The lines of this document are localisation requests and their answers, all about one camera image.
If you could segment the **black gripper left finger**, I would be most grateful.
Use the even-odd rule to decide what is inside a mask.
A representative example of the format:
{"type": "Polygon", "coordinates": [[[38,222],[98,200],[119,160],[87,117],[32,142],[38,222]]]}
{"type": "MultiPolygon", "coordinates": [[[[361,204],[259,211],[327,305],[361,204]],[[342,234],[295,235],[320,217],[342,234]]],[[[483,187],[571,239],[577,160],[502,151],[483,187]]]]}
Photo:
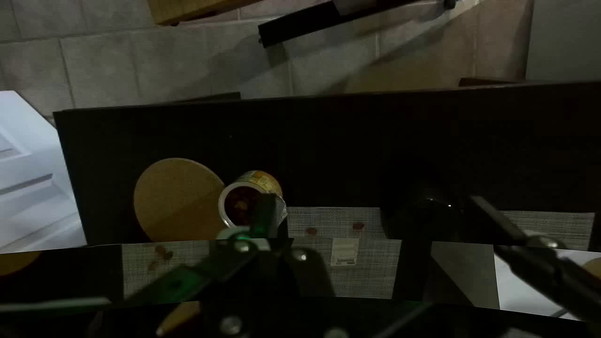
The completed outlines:
{"type": "Polygon", "coordinates": [[[250,224],[214,243],[213,252],[196,265],[179,265],[124,301],[126,307],[173,305],[160,322],[158,338],[182,329],[201,314],[198,297],[213,286],[226,284],[261,254],[271,250],[286,220],[286,202],[261,194],[250,209],[250,224]]]}

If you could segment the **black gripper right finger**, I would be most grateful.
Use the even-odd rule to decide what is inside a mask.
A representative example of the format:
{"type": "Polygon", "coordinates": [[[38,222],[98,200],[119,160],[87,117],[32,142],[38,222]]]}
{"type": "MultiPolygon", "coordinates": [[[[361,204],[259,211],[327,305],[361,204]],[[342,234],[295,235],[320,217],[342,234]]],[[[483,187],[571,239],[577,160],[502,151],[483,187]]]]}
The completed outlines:
{"type": "Polygon", "coordinates": [[[526,235],[485,198],[472,196],[470,207],[477,215],[474,226],[477,239],[494,245],[494,252],[530,288],[586,324],[601,322],[601,281],[564,260],[554,249],[526,235]]]}

